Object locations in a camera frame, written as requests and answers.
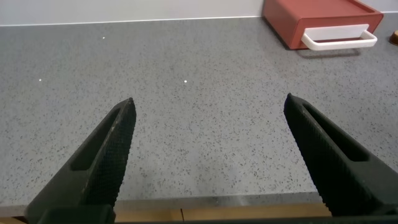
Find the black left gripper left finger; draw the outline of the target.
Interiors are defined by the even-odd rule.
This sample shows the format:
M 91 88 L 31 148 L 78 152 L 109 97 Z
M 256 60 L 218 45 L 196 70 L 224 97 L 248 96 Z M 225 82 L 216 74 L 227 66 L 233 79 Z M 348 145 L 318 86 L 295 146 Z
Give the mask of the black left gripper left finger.
M 115 105 L 27 206 L 27 221 L 114 223 L 135 124 L 132 98 Z

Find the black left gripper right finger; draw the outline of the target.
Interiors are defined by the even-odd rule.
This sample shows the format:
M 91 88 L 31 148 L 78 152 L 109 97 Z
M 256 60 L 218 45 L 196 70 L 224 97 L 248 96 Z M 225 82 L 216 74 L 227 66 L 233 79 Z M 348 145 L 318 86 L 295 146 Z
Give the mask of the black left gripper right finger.
M 397 172 L 309 102 L 288 94 L 284 114 L 310 177 L 334 216 L 397 214 Z

